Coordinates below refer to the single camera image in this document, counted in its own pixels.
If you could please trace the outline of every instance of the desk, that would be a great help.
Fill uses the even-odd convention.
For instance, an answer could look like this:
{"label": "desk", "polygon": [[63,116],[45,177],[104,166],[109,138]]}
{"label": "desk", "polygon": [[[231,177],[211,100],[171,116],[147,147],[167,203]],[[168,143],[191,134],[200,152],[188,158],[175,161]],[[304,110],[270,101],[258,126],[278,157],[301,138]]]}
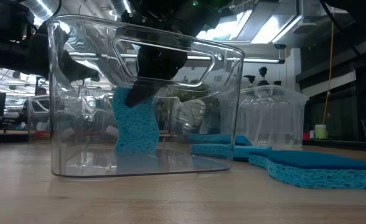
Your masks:
{"label": "desk", "polygon": [[366,190],[301,189],[244,162],[216,174],[70,181],[50,173],[49,147],[0,144],[0,223],[366,224]]}

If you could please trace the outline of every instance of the ceiling light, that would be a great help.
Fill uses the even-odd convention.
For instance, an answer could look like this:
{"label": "ceiling light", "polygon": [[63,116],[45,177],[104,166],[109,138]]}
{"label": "ceiling light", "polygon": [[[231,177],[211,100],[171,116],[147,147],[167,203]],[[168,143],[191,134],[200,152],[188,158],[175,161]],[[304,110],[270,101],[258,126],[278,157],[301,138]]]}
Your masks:
{"label": "ceiling light", "polygon": [[265,58],[244,58],[244,62],[258,62],[258,63],[279,63],[278,59],[265,59]]}
{"label": "ceiling light", "polygon": [[251,44],[267,44],[276,37],[278,31],[278,20],[275,16],[271,16],[253,40],[251,40]]}
{"label": "ceiling light", "polygon": [[42,23],[44,22],[44,20],[43,19],[41,19],[41,18],[39,18],[39,17],[35,17],[34,18],[34,25],[35,26],[40,26],[40,25],[42,25]]}
{"label": "ceiling light", "polygon": [[6,93],[7,96],[35,96],[33,93]]}
{"label": "ceiling light", "polygon": [[52,11],[49,9],[49,7],[47,7],[47,5],[42,0],[36,0],[36,1],[40,4],[40,6],[42,6],[45,9],[46,14],[48,16],[53,15]]}
{"label": "ceiling light", "polygon": [[243,29],[251,13],[252,10],[247,10],[245,12],[237,14],[235,17],[234,16],[224,17],[225,22],[219,23],[218,26],[214,29],[201,31],[197,35],[197,38],[204,40],[214,40],[214,41],[226,41],[235,39]]}
{"label": "ceiling light", "polygon": [[[121,54],[123,58],[137,58],[137,54]],[[208,56],[187,56],[189,60],[210,60]],[[266,58],[244,58],[244,62],[258,62],[258,63],[280,63],[278,59],[266,59]]]}
{"label": "ceiling light", "polygon": [[240,34],[241,30],[243,30],[246,22],[250,18],[251,13],[252,13],[252,10],[248,10],[247,12],[244,13],[244,16],[241,17],[240,21],[238,22],[237,28],[235,29],[234,32],[232,32],[229,40],[236,39],[238,37],[238,35]]}
{"label": "ceiling light", "polygon": [[81,52],[69,52],[71,56],[86,56],[86,57],[96,57],[95,53],[81,53]]}
{"label": "ceiling light", "polygon": [[287,27],[285,27],[271,42],[275,43],[277,42],[280,38],[282,38],[289,30],[291,30],[300,20],[302,19],[302,16],[298,16],[297,18],[295,18],[294,21],[292,21],[292,23],[290,23]]}
{"label": "ceiling light", "polygon": [[129,4],[127,0],[123,0],[123,4],[125,5],[125,9],[128,13],[131,13],[131,8],[129,7]]}

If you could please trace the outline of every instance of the clear plastic bin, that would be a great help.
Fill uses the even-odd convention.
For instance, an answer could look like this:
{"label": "clear plastic bin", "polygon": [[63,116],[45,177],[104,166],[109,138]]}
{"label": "clear plastic bin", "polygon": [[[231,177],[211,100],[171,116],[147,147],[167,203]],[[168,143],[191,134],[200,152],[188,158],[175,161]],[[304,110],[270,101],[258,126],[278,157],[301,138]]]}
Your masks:
{"label": "clear plastic bin", "polygon": [[[244,58],[241,50],[86,16],[55,17],[48,23],[48,32],[53,174],[115,177],[231,167],[236,116],[224,113],[220,102],[228,93],[229,104],[237,112]],[[160,53],[143,57],[149,49]],[[184,61],[185,66],[174,76],[149,72],[174,65],[165,58]],[[146,70],[143,66],[152,65],[146,64],[149,60],[166,63],[157,62],[156,67]],[[121,105],[125,96],[119,93],[124,91],[132,95],[145,92],[140,93],[146,97],[136,106],[151,106],[122,119],[124,111],[135,107]],[[132,114],[141,116],[131,119]],[[222,125],[224,116],[231,119]],[[132,133],[127,131],[131,130],[129,122],[138,127],[134,130],[147,130],[153,128],[153,121],[156,130],[148,132],[142,146],[126,147],[142,141],[140,131],[137,136],[130,135],[132,142],[126,141]],[[204,157],[190,151],[189,136],[193,133],[227,133],[229,141],[223,142],[224,150],[217,158]]]}
{"label": "clear plastic bin", "polygon": [[29,142],[50,144],[49,95],[27,97]]}
{"label": "clear plastic bin", "polygon": [[274,150],[302,146],[304,107],[309,98],[278,85],[241,90],[237,134]]}

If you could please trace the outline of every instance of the yellow cable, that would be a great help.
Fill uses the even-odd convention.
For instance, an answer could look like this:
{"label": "yellow cable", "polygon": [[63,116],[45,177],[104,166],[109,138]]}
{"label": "yellow cable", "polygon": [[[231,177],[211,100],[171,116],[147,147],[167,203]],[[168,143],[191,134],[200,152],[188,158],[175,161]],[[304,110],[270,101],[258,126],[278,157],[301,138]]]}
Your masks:
{"label": "yellow cable", "polygon": [[[332,11],[332,16],[335,15],[335,8]],[[334,23],[331,21],[331,49],[330,49],[330,71],[329,71],[329,79],[328,79],[328,89],[326,96],[326,105],[324,106],[324,116],[322,119],[322,123],[326,124],[326,116],[327,116],[327,108],[328,108],[328,97],[330,95],[330,86],[331,86],[331,74],[332,74],[332,51],[334,49]]]}

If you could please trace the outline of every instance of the red object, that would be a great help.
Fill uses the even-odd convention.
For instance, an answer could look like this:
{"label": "red object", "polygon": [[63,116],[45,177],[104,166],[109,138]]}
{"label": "red object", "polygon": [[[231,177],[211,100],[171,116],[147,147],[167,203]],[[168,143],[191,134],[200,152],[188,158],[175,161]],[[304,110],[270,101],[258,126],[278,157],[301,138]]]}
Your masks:
{"label": "red object", "polygon": [[310,132],[303,132],[303,140],[309,140],[310,139]]}
{"label": "red object", "polygon": [[50,139],[50,131],[35,131],[36,139]]}

